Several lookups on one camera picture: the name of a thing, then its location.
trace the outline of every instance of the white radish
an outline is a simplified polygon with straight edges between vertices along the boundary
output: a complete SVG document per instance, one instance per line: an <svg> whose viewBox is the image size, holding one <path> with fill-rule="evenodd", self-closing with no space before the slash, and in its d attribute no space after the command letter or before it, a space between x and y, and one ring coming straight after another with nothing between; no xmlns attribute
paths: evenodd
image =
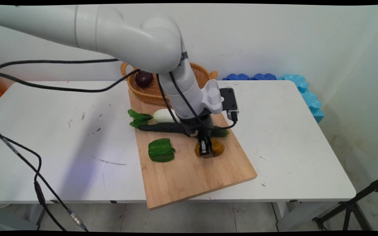
<svg viewBox="0 0 378 236"><path fill-rule="evenodd" d="M171 111L173 112L173 115L176 118L177 122L180 123L180 119L177 117L177 115L174 112L174 110L171 109ZM164 109L158 109L156 112L154 112L153 119L157 123L174 123L174 120L171 117L170 112L166 108L164 108Z"/></svg>

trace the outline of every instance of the wooden cutting board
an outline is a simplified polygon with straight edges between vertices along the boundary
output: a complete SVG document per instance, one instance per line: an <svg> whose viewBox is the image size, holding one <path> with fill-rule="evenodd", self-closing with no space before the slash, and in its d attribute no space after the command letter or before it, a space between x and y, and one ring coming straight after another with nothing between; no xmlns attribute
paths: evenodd
<svg viewBox="0 0 378 236"><path fill-rule="evenodd" d="M144 103L129 90L131 108L139 113L153 114L165 106ZM212 115L215 126L226 127L222 114ZM225 151L218 157L204 159L195 155L196 138L180 133L147 132L135 129L144 179L145 196L149 209L226 188L252 180L258 176L237 138L231 130L227 137L217 138ZM176 149L174 160L153 162L148 156L148 144L156 139L169 138Z"/></svg>

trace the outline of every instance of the white table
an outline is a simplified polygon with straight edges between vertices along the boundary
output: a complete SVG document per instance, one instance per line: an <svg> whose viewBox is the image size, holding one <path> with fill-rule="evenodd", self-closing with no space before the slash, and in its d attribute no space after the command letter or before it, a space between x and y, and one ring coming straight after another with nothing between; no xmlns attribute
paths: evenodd
<svg viewBox="0 0 378 236"><path fill-rule="evenodd" d="M36 83L98 89L112 82ZM258 176L189 201L308 202L287 215L286 209L278 209L280 218L284 216L278 223L281 231L355 196L293 82L219 81L219 85L234 88L240 115L232 130ZM144 202L135 132L126 112L127 90L125 82L103 93L14 84L0 98L0 132L41 155L41 174L65 203ZM18 150L37 167L33 154ZM33 170L0 141L0 204L38 203L33 176ZM56 200L40 184L48 203Z"/></svg>

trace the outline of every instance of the blue foam block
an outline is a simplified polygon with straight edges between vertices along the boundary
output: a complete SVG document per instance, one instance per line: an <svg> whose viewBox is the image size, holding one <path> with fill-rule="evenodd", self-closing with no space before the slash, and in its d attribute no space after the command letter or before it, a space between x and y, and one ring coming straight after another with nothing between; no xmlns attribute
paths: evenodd
<svg viewBox="0 0 378 236"><path fill-rule="evenodd" d="M301 96L303 97L304 101L306 102L307 106L312 112L317 123L319 123L323 119L325 115L320 109L322 104L318 101L318 97L316 96L316 94L313 94L308 90L309 84L305 81L305 78L303 76L286 74L279 77L278 80L293 81L294 84L297 86L298 91L300 91Z"/></svg>
<svg viewBox="0 0 378 236"><path fill-rule="evenodd" d="M222 80L276 80L276 76L272 74L256 74L253 78L249 78L246 74L230 74Z"/></svg>
<svg viewBox="0 0 378 236"><path fill-rule="evenodd" d="M314 113L313 113L313 116L315 117L315 120L316 120L317 123L319 124L319 122L321 122L321 120L323 119L323 117L324 117L325 115L323 114L323 112L322 112L320 109L318 109L317 112L314 112Z"/></svg>
<svg viewBox="0 0 378 236"><path fill-rule="evenodd" d="M253 78L249 78L249 80L276 80L276 76L272 74L256 74Z"/></svg>
<svg viewBox="0 0 378 236"><path fill-rule="evenodd" d="M227 78L222 78L222 80L249 80L249 77L245 74L230 74Z"/></svg>

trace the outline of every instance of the white wall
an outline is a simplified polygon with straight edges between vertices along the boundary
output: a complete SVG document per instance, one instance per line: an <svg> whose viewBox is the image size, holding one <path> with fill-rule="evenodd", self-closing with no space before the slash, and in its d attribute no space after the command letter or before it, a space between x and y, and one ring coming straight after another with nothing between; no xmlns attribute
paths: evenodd
<svg viewBox="0 0 378 236"><path fill-rule="evenodd" d="M139 26L162 11L176 19L189 59L219 78L230 73L298 73L325 104L352 47L378 6L261 4L114 4ZM24 59L85 60L109 56L69 48L0 27L0 63ZM120 63L27 65L3 69L26 80L115 80Z"/></svg>
<svg viewBox="0 0 378 236"><path fill-rule="evenodd" d="M162 11L176 19L191 62L230 73L303 75L322 103L321 128L357 190L378 178L378 6L115 4L139 26ZM0 63L110 58L0 27ZM21 65L29 81L116 80L120 63ZM9 82L0 80L0 86ZM361 204L378 229L378 193Z"/></svg>
<svg viewBox="0 0 378 236"><path fill-rule="evenodd" d="M320 127L357 192L378 179L378 15L342 82L323 109ZM359 201L378 230L378 193Z"/></svg>

